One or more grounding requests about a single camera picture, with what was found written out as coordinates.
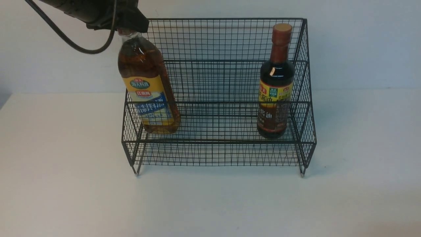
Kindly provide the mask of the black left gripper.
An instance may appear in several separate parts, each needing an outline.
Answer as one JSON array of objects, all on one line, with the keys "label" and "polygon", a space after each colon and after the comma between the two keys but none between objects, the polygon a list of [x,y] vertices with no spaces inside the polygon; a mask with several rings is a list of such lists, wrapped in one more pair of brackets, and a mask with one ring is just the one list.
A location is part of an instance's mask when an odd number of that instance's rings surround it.
[{"label": "black left gripper", "polygon": [[[64,14],[76,18],[92,30],[111,30],[114,0],[44,0]],[[140,12],[138,0],[118,0],[115,28],[146,33],[149,20]]]}]

